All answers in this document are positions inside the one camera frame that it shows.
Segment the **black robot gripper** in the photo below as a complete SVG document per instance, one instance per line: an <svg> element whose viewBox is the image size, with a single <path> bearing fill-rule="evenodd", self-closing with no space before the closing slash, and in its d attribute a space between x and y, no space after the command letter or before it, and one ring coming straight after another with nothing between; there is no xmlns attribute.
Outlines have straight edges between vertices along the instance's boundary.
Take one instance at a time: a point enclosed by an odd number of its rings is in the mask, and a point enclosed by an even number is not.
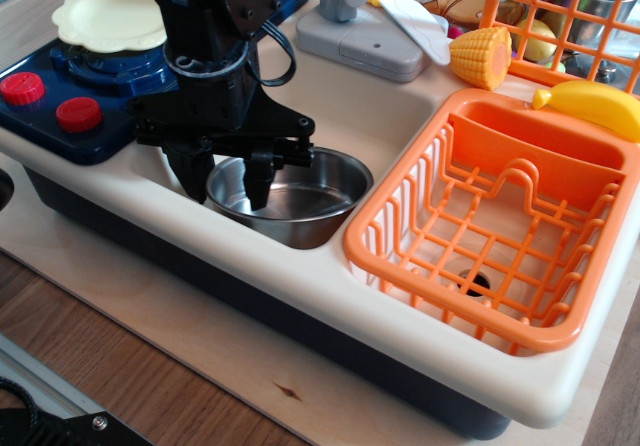
<svg viewBox="0 0 640 446"><path fill-rule="evenodd" d="M311 164L315 123L264 91L254 45L244 45L231 61L218 63L172 58L169 47L163 52L177 87L128 101L127 111L137 120L138 141L158 144L168 139L208 138L216 154L245 158L243 184L250 208L264 208L274 163L279 168ZM163 144L161 148L186 194L203 204L207 178L214 169L210 145Z"/></svg>

